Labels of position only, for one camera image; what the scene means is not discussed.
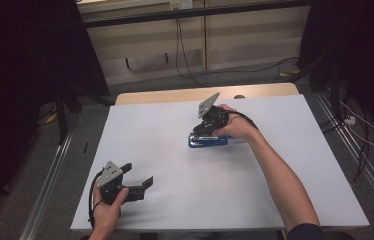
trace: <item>gray carpet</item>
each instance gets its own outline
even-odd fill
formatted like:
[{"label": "gray carpet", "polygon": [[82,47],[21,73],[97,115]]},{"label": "gray carpet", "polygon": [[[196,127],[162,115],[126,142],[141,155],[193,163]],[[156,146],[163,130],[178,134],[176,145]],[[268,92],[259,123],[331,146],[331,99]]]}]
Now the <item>gray carpet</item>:
[{"label": "gray carpet", "polygon": [[[230,70],[256,70],[271,66],[241,67]],[[281,71],[294,70],[294,60],[284,63]],[[207,86],[229,86],[269,83],[276,80],[283,82],[286,78],[276,79],[278,69],[272,68],[262,72],[247,73],[217,73],[196,78]],[[315,94],[308,87],[306,79],[297,84],[299,91],[305,95],[309,106],[319,123],[328,120],[318,104]],[[114,100],[120,93],[156,91],[165,89],[185,89],[202,87],[192,79],[180,76],[165,77],[145,82],[125,83],[110,86]],[[42,216],[42,221],[35,239],[79,239],[84,234],[69,229],[86,177],[92,164],[95,150],[100,141],[101,133],[106,122],[108,109],[97,105],[89,99],[81,99],[84,105],[81,114],[67,114],[68,118],[78,118],[72,141],[56,179],[52,194]],[[354,176],[356,163],[350,152],[341,141],[336,131],[325,134],[341,168],[348,178]],[[27,154],[24,164],[15,175],[8,196],[0,197],[0,239],[18,239],[27,221],[33,203],[47,176],[51,161],[57,150],[59,131],[57,122],[42,126],[38,129],[37,138]],[[370,159],[374,159],[374,148],[371,148]],[[374,191],[365,176],[362,176],[353,187],[371,226],[367,228],[344,230],[358,240],[374,239]],[[117,233],[115,239],[139,239],[139,234]]]}]

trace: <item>electrical outlet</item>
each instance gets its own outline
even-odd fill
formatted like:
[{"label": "electrical outlet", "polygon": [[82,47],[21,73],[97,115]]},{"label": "electrical outlet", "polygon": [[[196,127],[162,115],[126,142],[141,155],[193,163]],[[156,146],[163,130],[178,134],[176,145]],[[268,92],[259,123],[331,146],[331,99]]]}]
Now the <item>electrical outlet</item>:
[{"label": "electrical outlet", "polygon": [[353,116],[346,116],[345,123],[348,125],[353,126],[355,124],[355,117]]},{"label": "electrical outlet", "polygon": [[193,0],[184,0],[180,1],[181,9],[192,9],[193,8]]},{"label": "electrical outlet", "polygon": [[169,10],[175,11],[175,10],[179,10],[179,9],[182,9],[180,1],[169,2]]}]

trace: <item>metal frame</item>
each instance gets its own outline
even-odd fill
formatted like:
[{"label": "metal frame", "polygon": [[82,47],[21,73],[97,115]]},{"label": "metal frame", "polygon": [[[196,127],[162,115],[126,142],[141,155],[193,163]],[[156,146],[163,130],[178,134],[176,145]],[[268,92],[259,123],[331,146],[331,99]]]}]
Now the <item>metal frame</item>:
[{"label": "metal frame", "polygon": [[29,214],[29,217],[25,223],[22,234],[19,237],[20,240],[34,240],[37,234],[38,228],[40,227],[41,220],[43,219],[44,212],[46,211],[47,204],[49,202],[50,196],[54,185],[56,183],[57,177],[63,161],[65,160],[66,153],[71,144],[72,135],[74,129],[78,123],[79,116],[73,122],[73,126],[70,128],[66,138],[63,140],[62,144],[59,145],[56,155],[53,159],[52,166],[47,174],[46,180],[41,187],[40,193],[35,201],[34,207]]},{"label": "metal frame", "polygon": [[[327,99],[324,94],[316,94],[316,98],[318,100],[318,103],[320,104],[321,108],[324,110],[325,114],[329,119],[332,120],[333,126],[337,126],[339,124],[338,120],[335,119],[334,113],[330,111],[332,108],[332,105],[330,104],[330,101]],[[355,160],[356,164],[359,164],[358,158],[359,158],[359,149],[360,146],[356,139],[352,136],[352,134],[349,132],[349,130],[344,127],[344,124],[341,124],[340,127],[337,129],[337,133],[339,134],[339,137],[351,153],[353,159]],[[365,177],[367,181],[370,183],[371,187],[374,190],[374,166],[371,164],[371,161],[368,161],[367,166],[365,167]]]},{"label": "metal frame", "polygon": [[152,22],[161,21],[177,18],[191,18],[191,17],[202,17],[229,13],[241,13],[241,12],[253,12],[262,10],[272,10],[281,8],[292,8],[292,7],[302,7],[309,6],[316,0],[278,0],[278,1],[268,1],[260,3],[250,3],[250,4],[239,4],[221,7],[204,7],[204,8],[194,8],[185,9],[179,11],[165,11],[157,13],[148,13],[133,15],[127,17],[112,17],[112,18],[101,18],[101,19],[90,19],[85,20],[82,23],[66,23],[66,24],[54,24],[40,26],[37,29],[68,29],[68,28],[96,28],[96,27],[106,27],[114,25],[123,25],[131,23],[141,23],[141,22]]}]

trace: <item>wire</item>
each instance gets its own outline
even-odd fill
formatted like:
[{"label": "wire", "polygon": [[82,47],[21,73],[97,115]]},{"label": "wire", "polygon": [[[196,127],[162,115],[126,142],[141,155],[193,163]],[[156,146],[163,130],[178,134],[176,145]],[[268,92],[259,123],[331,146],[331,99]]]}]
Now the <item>wire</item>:
[{"label": "wire", "polygon": [[[189,65],[188,65],[188,62],[187,62],[187,58],[186,58],[186,54],[185,54],[180,19],[177,18],[176,23],[177,23],[177,52],[176,52],[176,57],[175,57],[175,65],[177,67],[177,72],[181,77],[192,78],[198,85],[203,86],[203,87],[208,87],[208,86],[198,82],[196,80],[197,77],[210,75],[210,74],[219,74],[219,73],[254,73],[254,72],[265,71],[265,70],[268,70],[268,69],[271,69],[271,68],[274,68],[274,67],[278,67],[277,77],[276,77],[276,79],[273,80],[273,82],[275,82],[278,79],[278,75],[280,74],[280,69],[279,69],[280,64],[282,64],[284,62],[287,62],[288,60],[299,58],[299,57],[284,58],[274,65],[271,65],[271,66],[265,67],[265,68],[261,68],[261,69],[256,69],[256,70],[224,70],[224,71],[216,71],[216,72],[205,72],[205,73],[199,73],[199,74],[193,75],[190,71],[190,68],[189,68]],[[182,74],[180,72],[180,69],[179,69],[179,66],[178,66],[179,42],[181,42],[181,46],[182,46],[182,49],[183,49],[184,61],[186,63],[187,70],[188,70],[188,73],[189,73],[188,75]]]},{"label": "wire", "polygon": [[94,177],[93,181],[91,182],[91,186],[90,186],[90,194],[88,195],[88,221],[90,222],[91,224],[91,227],[94,228],[94,223],[95,223],[95,219],[94,219],[94,208],[98,205],[96,204],[94,206],[94,208],[91,207],[92,203],[93,203],[93,189],[94,189],[94,185],[96,184],[96,181],[97,179],[102,175],[103,173],[103,170],[101,170],[100,172],[98,172],[96,174],[96,176]]},{"label": "wire", "polygon": [[225,110],[225,111],[222,111],[220,113],[218,113],[216,116],[219,116],[219,115],[224,115],[224,114],[237,114],[239,116],[241,116],[242,118],[246,119],[246,121],[248,121],[250,123],[250,125],[252,125],[254,128],[258,129],[259,128],[255,125],[255,123],[253,122],[252,119],[250,119],[248,116],[244,115],[243,113],[241,112],[235,112],[235,111],[231,111],[231,110]]},{"label": "wire", "polygon": [[[367,114],[365,112],[365,109],[362,107],[361,105],[361,109],[362,109],[362,113],[363,113],[363,117],[364,119],[367,119]],[[361,125],[361,127],[364,129],[365,131],[365,139],[368,140],[368,137],[369,137],[369,128],[368,128],[368,124],[363,124],[362,121],[359,119],[359,124]],[[365,158],[364,160],[362,161],[362,157],[364,156],[363,152],[364,152],[364,149],[366,148],[366,153],[365,153]],[[368,157],[369,157],[369,154],[370,154],[370,145],[367,143],[367,142],[363,142],[362,143],[362,146],[361,146],[361,149],[359,151],[359,158],[358,158],[358,169],[356,171],[356,174],[355,174],[355,177],[352,179],[352,182],[355,184],[356,180],[359,178],[359,176],[361,176],[361,174],[364,172],[364,169],[365,169],[365,166],[367,165],[368,163]]]},{"label": "wire", "polygon": [[[362,120],[363,122],[365,122],[366,124],[368,124],[370,127],[372,127],[373,129],[374,129],[374,126],[371,124],[371,123],[369,123],[368,121],[366,121],[366,120],[364,120],[363,118],[361,118],[358,114],[356,114],[354,111],[352,111],[350,108],[348,108],[347,106],[346,106],[346,104],[344,104],[342,101],[340,101],[340,103],[347,109],[347,110],[349,110],[349,112],[351,112],[353,115],[355,115],[357,118],[359,118],[360,120]],[[351,130],[351,132],[353,133],[353,134],[355,134],[359,139],[361,139],[362,141],[364,141],[364,142],[367,142],[368,144],[371,144],[372,146],[374,146],[374,143],[373,142],[370,142],[370,141],[368,141],[368,140],[366,140],[366,139],[364,139],[363,137],[361,137],[358,133],[356,133],[352,128],[351,128],[351,126],[350,126],[350,124],[348,124],[349,125],[349,129]]]},{"label": "wire", "polygon": [[[325,125],[327,125],[328,123],[330,123],[331,121],[333,121],[335,118],[336,118],[336,117],[332,117],[332,118],[331,118],[330,120],[328,120],[326,123],[322,124],[322,125],[323,125],[322,127],[324,127]],[[326,130],[322,131],[322,133],[323,133],[323,134],[326,134],[326,133],[331,132],[331,131],[333,131],[334,129],[337,129],[338,127],[342,126],[342,124],[344,123],[345,119],[346,119],[346,117],[343,117],[342,120],[341,120],[340,122],[338,122],[334,127],[329,128],[329,129],[326,129]]]},{"label": "wire", "polygon": [[190,72],[190,67],[188,66],[188,62],[187,62],[187,57],[186,57],[186,51],[184,49],[184,42],[183,42],[183,35],[182,35],[182,32],[181,32],[181,23],[180,23],[180,19],[177,18],[175,19],[176,23],[177,23],[177,54],[175,56],[175,65],[177,66],[177,71],[178,73],[180,74],[180,76],[182,77],[185,77],[184,75],[181,74],[180,72],[180,69],[178,68],[178,43],[179,43],[179,39],[178,39],[178,36],[180,36],[180,40],[181,40],[181,47],[183,48],[183,56],[184,56],[184,61],[186,63],[186,66],[187,66],[187,71],[188,73],[190,74],[191,78],[194,80],[194,82],[196,82],[198,85],[202,86],[202,87],[208,87],[207,85],[204,85],[200,82],[198,82],[196,80],[196,78],[193,76],[193,74],[191,74]]},{"label": "wire", "polygon": [[103,199],[101,199],[100,201],[98,201],[98,202],[94,205],[94,207],[93,207],[93,212],[94,212],[94,210],[96,209],[96,207],[97,207],[101,202],[103,202]]}]

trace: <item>black curtain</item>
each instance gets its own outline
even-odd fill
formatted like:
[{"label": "black curtain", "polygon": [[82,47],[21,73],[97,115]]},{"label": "black curtain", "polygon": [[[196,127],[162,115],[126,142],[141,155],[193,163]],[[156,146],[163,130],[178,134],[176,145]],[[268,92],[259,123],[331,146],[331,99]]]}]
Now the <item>black curtain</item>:
[{"label": "black curtain", "polygon": [[313,90],[322,90],[338,68],[360,103],[374,115],[374,1],[320,1],[311,6],[298,67],[327,56],[310,75]]},{"label": "black curtain", "polygon": [[74,0],[0,0],[0,194],[35,136],[39,107],[55,100],[58,86],[109,94],[86,29],[43,27],[81,21]]}]

